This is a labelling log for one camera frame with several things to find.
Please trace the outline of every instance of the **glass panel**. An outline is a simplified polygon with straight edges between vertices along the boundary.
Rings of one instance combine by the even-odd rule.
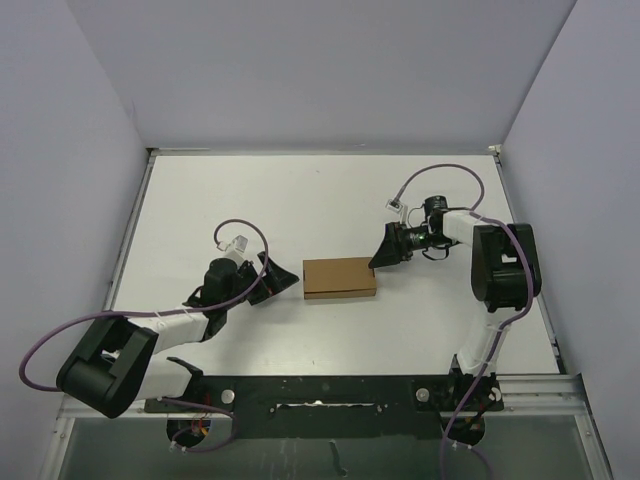
[[[489,417],[480,443],[500,479],[591,479],[572,416]],[[432,479],[438,478],[438,441],[383,437],[332,441],[238,440],[210,454],[169,453],[165,420],[78,419],[61,479]],[[213,444],[229,432],[216,420]],[[447,455],[447,478],[489,478],[468,451]]]

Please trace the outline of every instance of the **white wall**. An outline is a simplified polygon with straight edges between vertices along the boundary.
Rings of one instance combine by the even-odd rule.
[[[68,3],[147,146],[424,153],[504,140],[574,1]]]
[[[18,381],[46,331],[99,309],[146,152],[63,0],[0,15],[0,472],[38,475],[59,394]],[[51,384],[82,329],[35,358]]]
[[[640,478],[640,4],[579,0],[504,150],[562,352],[616,479]]]

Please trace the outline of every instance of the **cardboard box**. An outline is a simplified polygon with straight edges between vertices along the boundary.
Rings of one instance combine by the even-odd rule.
[[[327,258],[304,260],[304,298],[373,297],[376,294],[376,275],[368,267],[371,257]]]

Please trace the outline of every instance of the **screw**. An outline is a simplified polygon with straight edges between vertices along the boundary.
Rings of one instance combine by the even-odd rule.
[[[222,403],[228,405],[231,402],[233,402],[233,399],[236,398],[236,394],[234,393],[233,390],[223,390],[222,391],[222,395],[220,395],[220,399],[222,400]]]
[[[418,399],[419,402],[428,402],[429,401],[429,390],[427,390],[426,388],[419,388],[418,390],[416,390],[416,398]]]

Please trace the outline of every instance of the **white table surface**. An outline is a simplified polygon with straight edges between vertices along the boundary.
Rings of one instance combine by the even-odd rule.
[[[511,221],[490,156],[160,156],[116,308],[182,303],[220,255],[212,232],[227,218],[256,223],[274,261],[301,278],[303,259],[371,256],[384,224],[398,219],[385,209],[387,199],[415,170],[440,162],[473,168],[487,188],[478,211]],[[463,171],[440,169],[414,180],[403,201],[417,206],[436,194],[469,206],[478,187]],[[250,229],[227,226],[221,239],[238,234],[249,238],[249,258],[259,266],[262,244]],[[376,272],[371,298],[305,301],[301,281],[262,305],[234,308],[213,339],[161,355],[208,375],[445,374],[477,311],[470,262],[465,246],[435,263],[416,252],[411,262]],[[558,373],[537,302],[512,327],[498,372]]]

